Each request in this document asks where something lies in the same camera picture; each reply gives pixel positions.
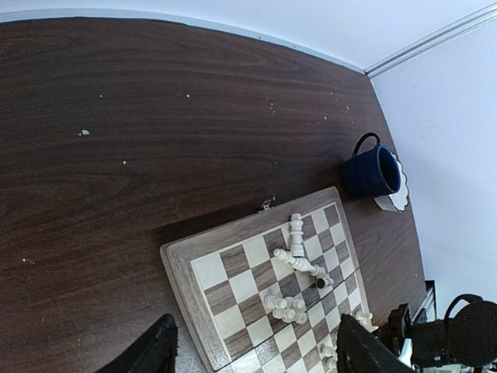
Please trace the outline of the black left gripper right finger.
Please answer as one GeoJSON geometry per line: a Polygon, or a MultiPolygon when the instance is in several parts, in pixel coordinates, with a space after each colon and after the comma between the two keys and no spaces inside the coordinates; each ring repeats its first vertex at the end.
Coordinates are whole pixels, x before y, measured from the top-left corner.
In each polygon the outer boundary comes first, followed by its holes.
{"type": "Polygon", "coordinates": [[[337,355],[338,373],[409,373],[412,371],[351,315],[341,316],[337,355]]]}

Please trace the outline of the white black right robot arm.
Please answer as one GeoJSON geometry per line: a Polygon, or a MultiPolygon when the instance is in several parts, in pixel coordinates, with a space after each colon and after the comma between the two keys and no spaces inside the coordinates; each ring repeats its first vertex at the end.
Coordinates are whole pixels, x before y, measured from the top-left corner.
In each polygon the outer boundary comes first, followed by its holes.
{"type": "Polygon", "coordinates": [[[410,363],[417,368],[448,364],[482,368],[496,361],[496,303],[477,295],[459,295],[444,318],[432,322],[413,322],[408,304],[402,304],[391,311],[377,335],[397,357],[410,340],[410,363]]]}

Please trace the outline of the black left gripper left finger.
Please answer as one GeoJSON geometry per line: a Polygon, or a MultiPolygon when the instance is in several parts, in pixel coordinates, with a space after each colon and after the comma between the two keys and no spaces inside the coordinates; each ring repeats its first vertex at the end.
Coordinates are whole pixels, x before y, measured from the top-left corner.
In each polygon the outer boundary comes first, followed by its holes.
{"type": "Polygon", "coordinates": [[[176,372],[178,326],[170,313],[165,313],[122,354],[100,368],[105,372],[176,372]]]}

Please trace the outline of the wooden chess board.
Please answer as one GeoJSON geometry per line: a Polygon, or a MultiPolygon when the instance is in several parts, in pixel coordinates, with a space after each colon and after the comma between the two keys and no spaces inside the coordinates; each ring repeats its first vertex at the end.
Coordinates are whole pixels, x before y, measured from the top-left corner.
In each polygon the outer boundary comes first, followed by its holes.
{"type": "Polygon", "coordinates": [[[342,315],[370,312],[339,192],[309,194],[247,218],[164,244],[162,261],[208,372],[325,372],[321,345],[335,347],[342,315]],[[334,284],[278,260],[290,252],[290,218],[303,218],[304,256],[334,284]],[[303,299],[304,325],[275,319],[264,298],[303,299]]]}

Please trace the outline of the white rook corner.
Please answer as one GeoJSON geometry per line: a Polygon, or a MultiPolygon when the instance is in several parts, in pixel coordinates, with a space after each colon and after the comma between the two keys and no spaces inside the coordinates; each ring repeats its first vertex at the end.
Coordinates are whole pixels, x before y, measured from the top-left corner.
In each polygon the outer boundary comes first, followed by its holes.
{"type": "Polygon", "coordinates": [[[354,314],[355,319],[366,330],[371,331],[373,314],[371,312],[356,311],[354,314]]]}

